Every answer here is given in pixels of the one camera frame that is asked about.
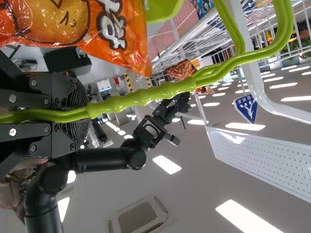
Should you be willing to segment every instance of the screw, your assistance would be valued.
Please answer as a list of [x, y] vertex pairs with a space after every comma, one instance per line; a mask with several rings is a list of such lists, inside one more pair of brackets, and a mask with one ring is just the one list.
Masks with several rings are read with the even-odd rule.
[[12, 137], [14, 137], [16, 135], [16, 133], [17, 133], [17, 131], [14, 128], [10, 129], [10, 131], [9, 131], [9, 135]]
[[15, 102], [16, 102], [16, 95], [14, 95], [14, 94], [10, 95], [9, 101], [10, 101], [11, 103], [15, 103]]
[[35, 79], [32, 79], [31, 85], [32, 85], [32, 86], [36, 86], [36, 85], [37, 85], [37, 81], [36, 81]]
[[37, 150], [37, 147], [35, 145], [33, 145], [30, 149], [32, 152], [35, 152]]
[[60, 125], [59, 124], [55, 125], [54, 130], [55, 130], [55, 132], [59, 132], [60, 131]]
[[60, 101], [58, 98], [55, 99], [55, 104], [59, 107], [60, 106]]

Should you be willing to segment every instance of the orange snack bag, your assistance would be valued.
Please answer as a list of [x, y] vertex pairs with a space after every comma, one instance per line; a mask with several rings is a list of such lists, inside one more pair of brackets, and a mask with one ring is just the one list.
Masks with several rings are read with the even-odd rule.
[[151, 76], [143, 0], [0, 0], [0, 47], [80, 46]]

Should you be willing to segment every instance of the blue sign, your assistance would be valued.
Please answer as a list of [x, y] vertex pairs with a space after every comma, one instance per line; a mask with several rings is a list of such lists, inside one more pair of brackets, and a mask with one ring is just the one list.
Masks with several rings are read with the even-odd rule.
[[252, 124], [255, 123], [258, 103], [252, 94], [236, 99], [234, 101], [234, 107], [247, 121]]

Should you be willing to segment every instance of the green handle grip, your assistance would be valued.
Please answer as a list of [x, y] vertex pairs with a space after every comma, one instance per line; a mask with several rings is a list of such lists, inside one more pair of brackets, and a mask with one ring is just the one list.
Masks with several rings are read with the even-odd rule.
[[164, 83], [158, 87], [140, 89], [126, 96], [113, 96], [102, 103], [89, 103], [86, 106], [91, 119], [102, 113], [119, 113], [131, 106], [147, 105], [158, 99], [171, 99], [182, 92], [193, 92], [196, 89], [195, 80], [189, 77], [176, 83]]

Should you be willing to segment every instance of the green metal rod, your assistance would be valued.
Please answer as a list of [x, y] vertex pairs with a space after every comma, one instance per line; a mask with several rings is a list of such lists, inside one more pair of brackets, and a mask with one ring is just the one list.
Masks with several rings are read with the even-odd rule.
[[214, 72], [202, 76], [196, 76], [195, 80], [197, 87], [215, 83], [235, 67], [273, 56], [286, 46], [292, 34], [292, 28], [294, 25], [294, 13], [291, 2], [290, 0], [282, 1], [283, 4], [280, 3], [280, 0], [273, 0], [273, 2], [278, 20], [278, 31], [273, 43], [264, 49], [231, 57]]
[[0, 124], [18, 123], [27, 120], [47, 120], [66, 123], [88, 117], [94, 119], [102, 113], [117, 113], [127, 107], [146, 105], [153, 100], [171, 99], [182, 92], [192, 92], [197, 87], [215, 83], [239, 65], [275, 55], [286, 46], [292, 34], [294, 13], [291, 1], [273, 0], [278, 20], [278, 31], [273, 43], [267, 48], [245, 53], [245, 42], [223, 0], [215, 0], [214, 3], [234, 43], [238, 45], [236, 46], [238, 55], [231, 57], [226, 62], [203, 68], [192, 77], [188, 77], [181, 82], [164, 83], [160, 87], [141, 89], [127, 96], [114, 96], [102, 103], [89, 103], [86, 107], [71, 111], [25, 109], [0, 115]]

